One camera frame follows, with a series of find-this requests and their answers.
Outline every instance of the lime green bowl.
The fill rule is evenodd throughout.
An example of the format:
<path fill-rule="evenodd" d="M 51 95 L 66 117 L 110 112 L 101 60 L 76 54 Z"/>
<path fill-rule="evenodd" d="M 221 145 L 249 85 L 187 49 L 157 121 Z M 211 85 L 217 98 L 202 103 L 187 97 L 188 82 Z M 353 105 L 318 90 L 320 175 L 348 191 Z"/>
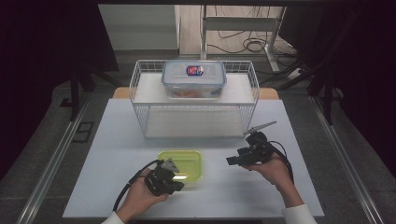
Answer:
<path fill-rule="evenodd" d="M 201 153 L 195 150 L 166 150 L 160 152 L 159 160 L 169 158 L 175 163 L 179 173 L 175 173 L 174 180 L 197 181 L 202 177 Z"/>

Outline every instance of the human hand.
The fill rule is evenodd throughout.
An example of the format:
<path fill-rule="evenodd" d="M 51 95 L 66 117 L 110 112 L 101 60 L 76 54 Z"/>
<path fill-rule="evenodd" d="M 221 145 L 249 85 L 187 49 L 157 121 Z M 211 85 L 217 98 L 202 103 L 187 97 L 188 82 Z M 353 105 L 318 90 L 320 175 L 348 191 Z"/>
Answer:
<path fill-rule="evenodd" d="M 266 163 L 243 167 L 248 170 L 259 172 L 266 180 L 275 186 L 283 182 L 289 182 L 289 180 L 291 181 L 288 168 L 282 159 L 275 153 L 271 156 L 271 160 Z"/>
<path fill-rule="evenodd" d="M 271 160 L 263 164 L 243 166 L 245 169 L 254 170 L 262 174 L 282 195 L 286 207 L 293 207 L 304 204 L 300 194 L 290 179 L 288 167 L 282 159 L 275 153 Z"/>
<path fill-rule="evenodd" d="M 143 214 L 155 203 L 160 203 L 168 198 L 168 194 L 159 197 L 154 196 L 145 184 L 144 176 L 148 175 L 150 169 L 142 172 L 142 177 L 138 177 L 128 190 L 125 201 L 116 212 L 117 216 L 126 223 L 132 218 Z"/>

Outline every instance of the white table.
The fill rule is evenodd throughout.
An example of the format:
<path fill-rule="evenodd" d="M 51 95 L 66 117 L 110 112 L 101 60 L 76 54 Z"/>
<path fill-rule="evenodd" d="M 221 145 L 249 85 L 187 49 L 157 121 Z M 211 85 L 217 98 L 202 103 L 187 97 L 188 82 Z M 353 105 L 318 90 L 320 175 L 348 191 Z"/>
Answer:
<path fill-rule="evenodd" d="M 262 130 L 281 143 L 293 167 L 295 185 L 314 216 L 323 216 L 304 159 L 280 100 L 257 104 L 252 126 L 276 120 Z M 142 219 L 281 217 L 284 204 L 261 175 L 229 166 L 226 157 L 246 147 L 244 139 L 145 139 L 129 100 L 111 99 L 93 140 L 64 217 L 107 217 L 125 183 L 144 165 L 169 149 L 194 149 L 203 157 L 203 178 L 188 183 Z"/>

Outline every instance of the plastic food container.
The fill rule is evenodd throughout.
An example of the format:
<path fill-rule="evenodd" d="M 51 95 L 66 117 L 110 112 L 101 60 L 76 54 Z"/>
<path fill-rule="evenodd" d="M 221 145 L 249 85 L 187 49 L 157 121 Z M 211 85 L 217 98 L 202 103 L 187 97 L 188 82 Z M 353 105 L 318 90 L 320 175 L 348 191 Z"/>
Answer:
<path fill-rule="evenodd" d="M 216 99 L 227 77 L 222 62 L 171 60 L 163 66 L 162 83 L 171 98 Z"/>
<path fill-rule="evenodd" d="M 179 170 L 174 180 L 197 181 L 202 177 L 201 153 L 195 150 L 166 150 L 158 155 L 159 160 L 171 158 Z"/>

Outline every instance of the white wire rack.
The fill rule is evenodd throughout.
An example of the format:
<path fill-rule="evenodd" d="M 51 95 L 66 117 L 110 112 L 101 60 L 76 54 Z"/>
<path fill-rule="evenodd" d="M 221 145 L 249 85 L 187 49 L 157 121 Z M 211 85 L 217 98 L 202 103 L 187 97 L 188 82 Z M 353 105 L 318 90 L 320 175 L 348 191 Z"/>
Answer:
<path fill-rule="evenodd" d="M 227 84 L 215 100 L 169 98 L 165 62 L 137 61 L 132 75 L 131 102 L 145 137 L 244 137 L 260 93 L 251 62 L 223 62 Z"/>

